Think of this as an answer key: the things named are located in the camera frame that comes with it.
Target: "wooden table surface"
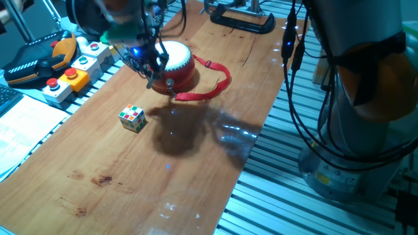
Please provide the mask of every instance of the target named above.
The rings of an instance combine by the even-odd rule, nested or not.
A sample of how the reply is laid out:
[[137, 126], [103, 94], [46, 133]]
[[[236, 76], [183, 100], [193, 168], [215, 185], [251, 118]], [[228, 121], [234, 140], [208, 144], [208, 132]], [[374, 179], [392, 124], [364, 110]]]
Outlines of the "wooden table surface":
[[[213, 24], [202, 6], [188, 1], [174, 40], [224, 64], [230, 87], [210, 102], [170, 102], [122, 67], [0, 184], [0, 225], [16, 234], [213, 233], [283, 82], [285, 20], [255, 35]], [[194, 92], [224, 79], [196, 66]], [[139, 134], [121, 126], [127, 104], [145, 111]]]

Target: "metal stand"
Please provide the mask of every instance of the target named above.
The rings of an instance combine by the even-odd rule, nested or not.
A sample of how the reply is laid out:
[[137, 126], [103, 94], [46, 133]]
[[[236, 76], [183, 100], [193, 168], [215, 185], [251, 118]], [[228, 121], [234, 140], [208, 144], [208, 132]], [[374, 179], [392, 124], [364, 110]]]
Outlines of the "metal stand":
[[59, 15], [57, 9], [55, 8], [54, 4], [52, 4], [51, 0], [42, 0], [46, 9], [50, 12], [52, 19], [59, 25], [61, 21], [61, 16]]
[[[266, 22], [262, 25], [223, 16], [223, 13], [232, 9], [233, 8], [229, 8], [227, 5], [218, 4], [215, 11], [211, 13], [210, 20], [215, 24], [257, 34], [269, 33], [273, 31], [276, 26], [276, 20], [274, 19], [274, 15], [272, 13], [270, 13]], [[250, 8], [248, 10], [241, 10], [240, 12], [252, 16], [261, 16], [258, 0], [252, 0]]]
[[13, 0], [2, 0], [2, 1], [3, 1], [3, 4], [5, 5], [7, 12], [10, 14], [10, 18], [13, 20], [14, 24], [16, 25], [16, 28], [20, 32], [25, 42], [26, 43], [33, 42], [35, 38], [32, 35], [32, 32], [27, 27], [24, 17], [20, 13], [16, 4], [14, 4]]

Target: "white paper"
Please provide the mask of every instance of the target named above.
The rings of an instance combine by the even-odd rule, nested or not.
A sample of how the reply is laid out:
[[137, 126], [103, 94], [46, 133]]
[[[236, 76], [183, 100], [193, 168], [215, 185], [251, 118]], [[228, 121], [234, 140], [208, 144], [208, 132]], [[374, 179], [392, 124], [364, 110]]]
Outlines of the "white paper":
[[0, 178], [12, 172], [65, 117], [65, 112], [24, 95], [0, 118]]

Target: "wire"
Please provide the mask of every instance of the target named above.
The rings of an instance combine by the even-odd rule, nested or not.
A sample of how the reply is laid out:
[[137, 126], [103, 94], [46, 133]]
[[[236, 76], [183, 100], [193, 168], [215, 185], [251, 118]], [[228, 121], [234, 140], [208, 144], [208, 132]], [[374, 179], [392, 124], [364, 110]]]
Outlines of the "wire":
[[187, 23], [187, 11], [186, 11], [186, 7], [185, 7], [185, 0], [181, 0], [181, 3], [182, 3], [182, 19], [176, 25], [170, 27], [169, 29], [164, 29], [164, 30], [162, 30], [162, 32], [167, 32], [167, 31], [171, 31], [173, 29], [176, 29], [181, 23], [183, 23], [182, 30], [177, 35], [161, 35], [161, 38], [179, 37], [180, 35], [183, 34], [183, 32], [185, 30], [186, 23]]
[[[291, 21], [295, 21], [295, 18], [288, 17], [288, 21], [289, 19]], [[282, 54], [283, 57], [283, 66], [284, 66], [284, 74], [285, 74], [285, 83], [286, 83], [286, 89], [287, 89], [287, 95], [288, 95], [288, 100], [289, 100], [289, 111], [291, 113], [291, 118], [293, 123], [295, 124], [295, 128], [297, 129], [300, 137], [303, 139], [303, 141], [305, 142], [305, 144], [316, 154], [318, 155], [318, 157], [320, 157], [323, 161], [325, 161], [327, 164], [341, 169], [341, 170], [347, 170], [347, 171], [354, 171], [354, 172], [358, 172], [358, 171], [364, 171], [364, 170], [372, 170], [375, 168], [379, 168], [379, 167], [383, 167], [385, 165], [391, 164], [395, 161], [399, 161], [401, 158], [405, 157], [407, 154], [410, 154], [417, 146], [418, 146], [418, 138], [410, 141], [410, 142], [405, 142], [403, 144], [400, 144], [398, 146], [395, 146], [391, 149], [385, 150], [382, 153], [378, 153], [378, 154], [373, 154], [373, 155], [364, 155], [364, 156], [350, 156], [350, 155], [344, 155], [344, 154], [340, 154], [340, 153], [336, 153], [335, 151], [333, 151], [332, 149], [329, 149], [328, 147], [326, 147], [326, 145], [324, 145], [324, 143], [318, 141], [315, 136], [306, 128], [306, 126], [303, 124], [302, 120], [300, 119], [299, 115], [297, 114], [297, 111], [295, 109], [295, 106], [293, 105], [293, 101], [292, 101], [292, 95], [293, 95], [293, 84], [295, 82], [295, 76], [296, 76], [296, 72], [297, 70], [299, 70], [300, 68], [300, 64], [302, 63], [302, 57], [303, 57], [303, 51], [305, 49], [304, 47], [304, 38], [306, 36], [306, 28], [307, 28], [307, 20], [308, 20], [308, 15], [306, 15], [305, 18], [305, 24], [304, 24], [304, 34], [302, 36], [302, 39], [300, 40], [299, 45], [296, 48], [296, 52], [295, 52], [295, 57], [293, 58], [293, 64], [292, 64], [292, 77], [291, 77], [291, 84], [289, 85], [289, 78], [287, 75], [287, 58], [288, 58], [288, 54]], [[295, 24], [295, 22], [288, 22], [287, 24], [287, 28], [286, 30], [289, 29], [289, 25], [293, 25]], [[292, 41], [295, 38], [293, 37], [293, 39], [291, 37], [283, 37], [283, 46], [285, 45], [292, 45]], [[330, 101], [330, 104], [333, 103], [334, 101], [334, 80], [335, 80], [335, 67], [331, 67], [332, 69], [332, 74], [331, 74], [331, 78], [330, 79], [330, 85], [332, 86], [332, 89], [329, 90], [330, 94], [332, 95], [332, 100]], [[330, 110], [329, 110], [329, 114], [332, 112], [332, 105], [330, 106]], [[374, 166], [368, 167], [368, 168], [358, 168], [358, 169], [352, 169], [352, 168], [343, 168], [341, 166], [337, 166], [335, 164], [330, 163], [328, 160], [326, 160], [325, 158], [323, 158], [323, 156], [321, 156], [316, 149], [314, 149], [314, 147], [312, 147], [310, 145], [310, 143], [308, 142], [308, 140], [306, 139], [306, 137], [303, 135], [302, 131], [299, 128], [299, 125], [304, 129], [304, 131], [311, 137], [311, 139], [317, 143], [318, 145], [320, 145], [324, 150], [326, 150], [327, 152], [329, 152], [332, 155], [335, 155], [336, 157], [339, 157], [343, 160], [346, 161], [351, 161], [351, 162], [357, 162], [357, 163], [369, 163], [369, 164], [376, 164], [376, 163], [381, 163], [381, 164], [376, 164]]]
[[[328, 68], [327, 72], [324, 75], [323, 81], [325, 79], [327, 79], [328, 72], [329, 72], [329, 68]], [[324, 144], [327, 144], [327, 143], [325, 142], [325, 140], [324, 140], [324, 138], [322, 136], [322, 133], [321, 133], [321, 120], [322, 120], [322, 115], [323, 115], [323, 112], [324, 112], [324, 109], [325, 109], [325, 105], [327, 104], [327, 101], [328, 101], [329, 93], [330, 93], [329, 90], [325, 93], [324, 101], [322, 102], [322, 106], [321, 106], [321, 110], [319, 111], [319, 117], [318, 117], [318, 122], [317, 122], [317, 133], [319, 135], [319, 139], [321, 139], [321, 141]]]
[[[307, 28], [307, 21], [308, 21], [307, 17], [308, 16], [306, 16], [306, 18], [305, 18], [304, 35], [302, 36], [302, 40], [300, 41], [300, 44], [296, 48], [295, 55], [297, 55], [297, 56], [295, 56], [293, 58], [293, 64], [292, 64], [293, 73], [292, 73], [292, 78], [291, 78], [291, 85], [290, 85], [290, 87], [287, 86], [287, 88], [289, 88], [287, 93], [290, 96], [290, 99], [289, 99], [289, 109], [290, 109], [291, 114], [293, 115], [293, 118], [296, 118], [298, 120], [299, 125], [310, 136], [310, 138], [314, 142], [316, 142], [317, 144], [319, 144], [322, 148], [324, 148], [327, 152], [329, 152], [329, 153], [331, 153], [331, 154], [333, 154], [333, 155], [335, 155], [335, 156], [337, 156], [337, 157], [339, 157], [341, 159], [344, 159], [346, 161], [352, 161], [352, 162], [358, 162], [358, 163], [381, 163], [381, 162], [384, 162], [384, 161], [389, 161], [389, 160], [392, 160], [393, 158], [395, 158], [398, 154], [405, 153], [404, 150], [399, 150], [400, 148], [403, 148], [404, 146], [407, 146], [408, 147], [411, 144], [418, 144], [418, 142], [415, 142], [415, 143], [414, 142], [406, 142], [406, 143], [403, 143], [403, 144], [401, 144], [399, 146], [396, 146], [395, 148], [388, 149], [388, 150], [386, 150], [386, 151], [384, 151], [382, 153], [372, 154], [372, 155], [363, 155], [363, 156], [351, 156], [351, 155], [345, 155], [345, 154], [337, 153], [334, 150], [328, 148], [324, 143], [318, 141], [318, 139], [306, 128], [306, 126], [303, 124], [302, 120], [298, 116], [297, 111], [295, 110], [295, 107], [294, 107], [293, 102], [291, 100], [291, 95], [292, 95], [292, 92], [293, 92], [293, 83], [295, 81], [296, 71], [299, 70], [300, 64], [302, 62], [301, 58], [303, 56], [303, 53], [301, 53], [301, 52], [302, 52], [302, 50], [304, 50], [304, 37], [306, 35], [306, 28]], [[288, 21], [289, 21], [289, 19], [292, 20], [292, 21], [294, 20], [294, 18], [292, 18], [290, 16], [288, 17]], [[288, 22], [288, 25], [287, 26], [293, 25], [293, 24], [295, 24], [295, 23], [294, 22]], [[291, 37], [283, 37], [283, 46], [288, 45], [288, 44], [291, 45], [292, 42], [289, 41], [290, 43], [288, 43], [287, 40], [292, 40], [292, 39], [291, 39]], [[285, 60], [285, 59], [288, 58], [288, 53], [282, 54], [282, 57], [283, 57], [283, 61], [285, 62], [285, 65], [286, 65], [287, 64], [287, 60]], [[391, 155], [386, 155], [386, 154], [390, 154], [391, 152], [393, 152], [395, 150], [397, 151], [396, 153], [393, 153]]]
[[293, 79], [291, 80], [292, 84], [289, 86], [289, 78], [287, 76], [287, 64], [286, 63], [283, 66], [283, 70], [284, 70], [284, 75], [285, 75], [286, 90], [288, 90], [288, 92], [287, 92], [288, 97], [287, 98], [289, 100], [291, 118], [292, 118], [293, 123], [295, 124], [295, 128], [296, 128], [298, 134], [300, 135], [301, 139], [310, 148], [310, 150], [312, 152], [314, 152], [322, 161], [324, 161], [328, 165], [330, 165], [330, 166], [332, 166], [332, 167], [334, 167], [338, 170], [345, 170], [345, 171], [349, 171], [349, 172], [362, 172], [362, 171], [374, 170], [374, 169], [377, 169], [377, 168], [380, 168], [380, 167], [383, 167], [383, 166], [386, 166], [386, 165], [389, 165], [391, 163], [394, 163], [396, 161], [401, 160], [407, 154], [410, 154], [415, 149], [416, 144], [418, 144], [418, 141], [417, 141], [418, 138], [416, 138], [416, 139], [412, 140], [411, 143], [408, 144], [406, 148], [404, 148], [402, 151], [400, 151], [400, 153], [396, 157], [393, 157], [393, 158], [389, 159], [388, 161], [385, 161], [384, 163], [377, 164], [377, 165], [374, 165], [374, 166], [369, 166], [369, 167], [366, 167], [366, 168], [344, 168], [344, 167], [338, 166], [336, 164], [333, 164], [332, 162], [330, 162], [326, 158], [324, 158], [320, 153], [318, 153], [318, 151], [314, 147], [312, 147], [312, 145], [308, 142], [308, 140], [306, 139], [306, 137], [303, 135], [302, 131], [300, 130], [300, 128], [298, 126], [298, 123], [295, 119], [295, 117], [297, 117], [297, 113], [295, 112], [296, 110], [295, 110], [295, 107], [293, 106], [293, 102], [291, 102], [292, 93], [289, 92], [290, 88], [293, 86], [293, 81], [294, 81], [294, 77], [295, 77], [296, 72], [295, 71], [292, 72], [292, 77], [293, 77]]

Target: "black cable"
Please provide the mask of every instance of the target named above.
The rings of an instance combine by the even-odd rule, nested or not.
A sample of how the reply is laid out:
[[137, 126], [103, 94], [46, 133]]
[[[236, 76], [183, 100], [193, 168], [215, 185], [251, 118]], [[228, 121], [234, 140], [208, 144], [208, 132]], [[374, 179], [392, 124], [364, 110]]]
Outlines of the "black cable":
[[[292, 31], [292, 29], [293, 29], [292, 24], [295, 24], [295, 22], [291, 21], [292, 19], [294, 19], [294, 18], [293, 18], [292, 9], [291, 9], [291, 13], [289, 14], [289, 17], [288, 17], [288, 24], [287, 24], [286, 31], [288, 31], [289, 29], [290, 29], [290, 31]], [[292, 46], [292, 41], [291, 41], [292, 37], [286, 37], [286, 36], [289, 35], [289, 33], [286, 34], [286, 31], [285, 31], [285, 34], [283, 36], [283, 47], [282, 47], [282, 55], [281, 55], [283, 57], [283, 62], [284, 62], [285, 65], [287, 64], [287, 59], [289, 58], [289, 54], [291, 54], [291, 52], [289, 53], [289, 49]], [[293, 82], [295, 80], [296, 71], [299, 70], [300, 64], [302, 62], [302, 56], [303, 56], [302, 52], [303, 52], [303, 50], [304, 50], [304, 36], [302, 37], [301, 43], [297, 47], [297, 50], [295, 52], [295, 57], [293, 59], [293, 64], [292, 64], [293, 74], [292, 74], [292, 79], [291, 79], [291, 87], [289, 87], [289, 89], [288, 89], [288, 95], [290, 97], [291, 97], [292, 91], [293, 91]], [[306, 126], [303, 124], [302, 120], [298, 116], [291, 99], [289, 99], [289, 109], [290, 109], [291, 113], [294, 114], [294, 117], [296, 117], [298, 119], [298, 122], [300, 123], [300, 126], [304, 129], [304, 131], [310, 136], [310, 138], [314, 142], [319, 144], [322, 148], [324, 148], [329, 153], [331, 153], [331, 154], [333, 154], [337, 157], [340, 157], [344, 160], [347, 160], [347, 161], [353, 161], [353, 162], [358, 162], [358, 163], [380, 163], [380, 162], [383, 162], [383, 161], [388, 161], [388, 160], [393, 159], [395, 157], [395, 154], [384, 156], [384, 157], [381, 157], [381, 156], [383, 156], [387, 153], [390, 153], [391, 151], [398, 150], [397, 148], [411, 143], [411, 142], [409, 142], [409, 143], [406, 142], [404, 144], [401, 144], [401, 145], [397, 146], [396, 148], [391, 148], [391, 149], [388, 149], [387, 151], [384, 151], [383, 153], [378, 153], [378, 154], [373, 154], [373, 155], [349, 156], [349, 155], [336, 153], [335, 151], [326, 147], [326, 145], [324, 145], [322, 142], [318, 141], [318, 139], [306, 128]]]
[[[185, 30], [186, 23], [187, 23], [187, 11], [186, 11], [186, 7], [185, 7], [185, 0], [181, 0], [181, 3], [182, 3], [182, 20], [180, 20], [180, 21], [183, 22], [183, 28], [182, 28], [182, 30], [177, 35], [161, 35], [162, 38], [166, 38], [166, 37], [179, 37], [180, 35], [183, 34], [183, 32]], [[164, 32], [173, 30], [175, 28], [176, 27], [174, 27], [172, 29], [165, 30]]]
[[[329, 69], [328, 69], [328, 70], [327, 70], [327, 72], [325, 73], [324, 78], [323, 78], [323, 81], [324, 81], [325, 79], [327, 79], [328, 72], [329, 72]], [[322, 102], [322, 106], [321, 106], [321, 109], [320, 109], [320, 111], [319, 111], [319, 117], [318, 117], [318, 122], [317, 122], [317, 133], [318, 133], [319, 139], [320, 139], [320, 140], [321, 140], [324, 144], [327, 144], [327, 143], [325, 142], [325, 140], [324, 140], [324, 138], [323, 138], [323, 136], [322, 136], [322, 133], [321, 133], [321, 120], [322, 120], [322, 115], [323, 115], [323, 112], [324, 112], [325, 106], [327, 105], [327, 101], [328, 101], [328, 96], [329, 96], [329, 93], [330, 93], [330, 90], [328, 90], [328, 91], [325, 93], [324, 101]]]
[[329, 140], [332, 144], [332, 146], [334, 146], [334, 148], [341, 152], [341, 153], [345, 153], [343, 150], [341, 150], [336, 144], [334, 139], [332, 138], [332, 133], [331, 133], [331, 117], [332, 117], [332, 107], [334, 106], [334, 101], [335, 101], [335, 67], [331, 67], [330, 68], [330, 77], [329, 77], [329, 84], [330, 84], [330, 101], [329, 101], [329, 111], [328, 111], [328, 120], [327, 120], [327, 132], [328, 132], [328, 136], [329, 136]]
[[145, 35], [147, 36], [147, 40], [150, 39], [150, 32], [148, 32], [148, 24], [146, 21], [146, 15], [145, 15], [145, 0], [142, 0], [141, 2], [141, 18], [142, 18], [142, 23], [144, 24], [144, 31], [145, 31]]
[[[284, 64], [283, 70], [284, 70], [284, 75], [285, 75], [286, 90], [289, 90], [290, 87], [289, 87], [289, 78], [287, 76], [287, 64]], [[295, 74], [296, 74], [296, 72], [292, 72], [292, 77], [295, 77]], [[292, 95], [291, 95], [290, 92], [287, 92], [287, 96], [288, 96], [287, 98], [289, 99], [289, 101], [291, 101]], [[380, 167], [383, 167], [383, 166], [386, 166], [386, 165], [389, 165], [391, 163], [394, 163], [396, 161], [401, 160], [403, 157], [405, 157], [407, 154], [410, 154], [415, 149], [415, 146], [413, 144], [410, 144], [409, 148], [404, 148], [404, 150], [400, 154], [398, 154], [396, 157], [393, 157], [392, 159], [389, 159], [388, 161], [386, 161], [384, 163], [377, 164], [377, 165], [374, 165], [374, 166], [369, 166], [369, 167], [366, 167], [366, 168], [353, 169], [353, 168], [344, 168], [344, 167], [338, 166], [338, 165], [333, 164], [332, 162], [328, 161], [321, 154], [319, 154], [318, 151], [314, 147], [312, 147], [312, 145], [308, 142], [308, 140], [306, 139], [306, 137], [303, 135], [302, 131], [300, 130], [299, 126], [297, 125], [297, 121], [295, 120], [295, 113], [294, 113], [295, 109], [294, 109], [293, 103], [289, 103], [289, 106], [292, 106], [292, 107], [290, 107], [291, 118], [292, 118], [293, 123], [295, 124], [295, 128], [296, 128], [298, 134], [300, 135], [301, 139], [310, 148], [310, 150], [312, 152], [314, 152], [322, 161], [324, 161], [328, 165], [330, 165], [330, 166], [332, 166], [332, 167], [334, 167], [338, 170], [345, 170], [345, 171], [349, 171], [349, 172], [362, 172], [362, 171], [374, 170], [374, 169], [377, 169], [377, 168], [380, 168]], [[415, 143], [418, 144], [418, 138], [416, 138], [414, 141], [415, 141]]]
[[[300, 42], [299, 35], [296, 34], [296, 38], [298, 39], [298, 42]], [[309, 54], [306, 50], [305, 50], [305, 54], [308, 55], [309, 57], [312, 57], [312, 58], [315, 58], [315, 59], [326, 59], [327, 58], [326, 55], [313, 56], [313, 55]]]

